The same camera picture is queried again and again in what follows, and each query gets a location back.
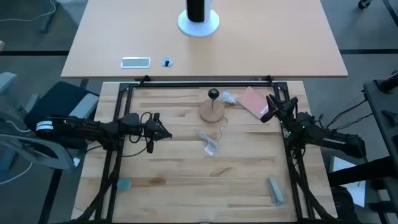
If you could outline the grey rectangular block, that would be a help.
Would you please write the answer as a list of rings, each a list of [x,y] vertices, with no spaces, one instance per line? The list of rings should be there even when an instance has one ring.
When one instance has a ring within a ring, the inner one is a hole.
[[[270,195],[273,199],[274,204],[277,206],[282,205],[284,203],[284,195],[279,187],[277,179],[269,179],[268,183]]]

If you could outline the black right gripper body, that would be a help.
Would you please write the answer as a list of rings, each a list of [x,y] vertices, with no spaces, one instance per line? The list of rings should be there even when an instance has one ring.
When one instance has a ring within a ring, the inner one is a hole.
[[[275,112],[276,117],[283,124],[292,124],[295,122],[295,116],[293,112],[297,110],[298,98],[293,97],[291,100],[276,100],[275,106],[277,111]]]

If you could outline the black aluminium table frame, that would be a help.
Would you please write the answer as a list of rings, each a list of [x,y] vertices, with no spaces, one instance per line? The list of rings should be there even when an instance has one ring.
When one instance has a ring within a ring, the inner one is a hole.
[[[278,120],[263,124],[240,106],[226,121],[206,124],[198,106],[210,88],[237,95],[248,82],[133,83],[130,110],[158,112],[172,138],[139,153],[145,142],[122,142],[124,157],[101,149],[85,158],[70,224],[276,223],[307,216],[305,197],[290,183]],[[131,189],[117,188],[120,178]],[[275,205],[269,179],[284,203]]]

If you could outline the dark office chair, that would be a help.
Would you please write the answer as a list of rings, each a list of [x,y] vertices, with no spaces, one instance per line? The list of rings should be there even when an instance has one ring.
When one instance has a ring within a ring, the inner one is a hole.
[[[23,105],[10,92],[17,75],[0,74],[0,151],[13,151],[33,164],[75,171],[88,141],[71,137],[42,137],[53,131],[51,116],[92,120],[99,96],[67,82],[57,82],[44,96],[32,95]]]

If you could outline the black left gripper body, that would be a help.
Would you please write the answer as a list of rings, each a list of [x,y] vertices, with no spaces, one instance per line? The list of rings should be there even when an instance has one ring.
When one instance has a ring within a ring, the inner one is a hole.
[[[162,122],[159,113],[145,112],[141,116],[137,113],[130,113],[119,119],[118,134],[128,136],[128,140],[136,144],[141,139],[145,141],[146,146],[142,153],[153,153],[154,141],[162,139]]]

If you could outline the white light bulb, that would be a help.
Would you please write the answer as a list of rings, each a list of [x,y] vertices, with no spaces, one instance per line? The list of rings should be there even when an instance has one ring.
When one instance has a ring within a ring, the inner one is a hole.
[[[236,105],[237,101],[235,100],[235,97],[231,95],[229,92],[224,91],[220,94],[220,99],[222,102],[230,104],[230,105]]]

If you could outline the wooden lamp stand black socket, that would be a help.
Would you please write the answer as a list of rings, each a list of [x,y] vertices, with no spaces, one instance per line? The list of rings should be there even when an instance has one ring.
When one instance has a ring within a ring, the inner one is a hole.
[[[199,107],[200,118],[210,124],[218,123],[224,118],[224,103],[218,100],[220,92],[216,88],[208,91],[208,99]]]

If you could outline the white paper sheet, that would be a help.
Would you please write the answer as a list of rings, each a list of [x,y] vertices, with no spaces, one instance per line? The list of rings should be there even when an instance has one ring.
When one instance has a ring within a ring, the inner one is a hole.
[[[341,159],[339,157],[333,156],[331,158],[331,163],[330,163],[330,171],[335,172],[347,168],[354,167],[355,164],[350,163],[344,159]],[[353,198],[353,202],[355,205],[364,207],[365,206],[365,199],[366,199],[366,181],[357,181],[357,182],[352,182],[348,184],[341,185],[342,187],[345,187],[349,194]]]

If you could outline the grey round pad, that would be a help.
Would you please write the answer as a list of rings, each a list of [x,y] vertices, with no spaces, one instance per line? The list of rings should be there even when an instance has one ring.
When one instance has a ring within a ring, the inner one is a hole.
[[[120,178],[117,181],[118,190],[126,191],[131,189],[131,180],[129,178]]]

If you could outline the black equipment stand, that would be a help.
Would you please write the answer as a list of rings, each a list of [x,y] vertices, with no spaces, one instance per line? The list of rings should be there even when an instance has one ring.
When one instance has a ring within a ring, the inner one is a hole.
[[[370,203],[369,208],[378,213],[382,224],[387,224],[385,214],[398,217],[398,70],[383,80],[365,83],[363,92],[389,155],[331,172],[328,179],[331,186],[370,180],[375,190],[386,189],[390,200]]]

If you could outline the light wooden desk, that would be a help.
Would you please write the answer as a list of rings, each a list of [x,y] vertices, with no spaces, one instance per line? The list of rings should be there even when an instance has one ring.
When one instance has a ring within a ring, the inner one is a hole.
[[[347,77],[320,0],[211,6],[218,30],[194,38],[177,25],[185,0],[88,0],[62,77]],[[149,57],[150,67],[123,69],[123,57]]]

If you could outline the black chair base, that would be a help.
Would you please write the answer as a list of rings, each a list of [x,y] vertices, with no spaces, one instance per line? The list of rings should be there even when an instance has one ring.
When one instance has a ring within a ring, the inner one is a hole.
[[[370,6],[370,4],[373,2],[374,0],[359,0],[358,2],[358,8],[359,9],[366,9]],[[385,5],[388,13],[390,14],[390,16],[393,19],[398,19],[398,13],[395,12],[395,10],[393,9],[390,0],[381,0],[382,3]]]

